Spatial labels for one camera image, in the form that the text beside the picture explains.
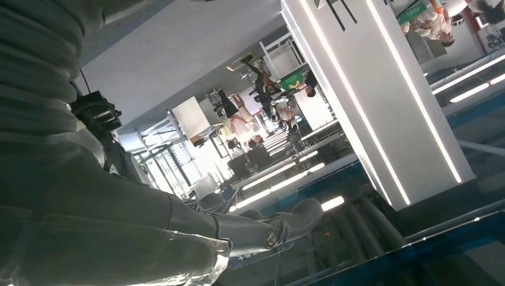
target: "person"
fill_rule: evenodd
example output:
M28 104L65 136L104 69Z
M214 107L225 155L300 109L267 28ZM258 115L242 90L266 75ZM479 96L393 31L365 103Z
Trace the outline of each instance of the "person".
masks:
M455 38L452 35L452 18L446 8L434 8L430 5L416 19L402 26L404 35L414 29L421 37L440 41L443 47L452 46Z
M305 92L307 93L307 97L315 97L316 96L317 79L311 70L307 73L307 75L305 77L305 84L307 85L307 87L305 88Z
M252 72L257 75L256 81L254 82L254 91L256 91L258 95L254 97L254 100L261 103L261 106L263 107L263 110L267 114L268 118L274 119L275 112L272 111L271 105L273 100L272 95L280 93L282 91L275 85L275 83L271 80L270 76L264 69L261 71L256 66L251 64L252 59L253 55L249 55L241 59L241 62L248 66Z
M503 0L445 0L443 6L449 17L460 14L466 7L470 8L473 13L483 16L489 24L498 24L505 20ZM430 7L425 12L433 15Z
M498 24L505 20L504 0L466 0L468 7L482 15L489 24Z
M242 143L243 146L252 149L256 144L253 144L251 141L257 143L263 140L262 137L258 135L260 127L256 124L251 113L245 108L244 100L238 94L233 94L231 99L235 102L238 109L238 112L229 119L232 133L235 134L237 140Z

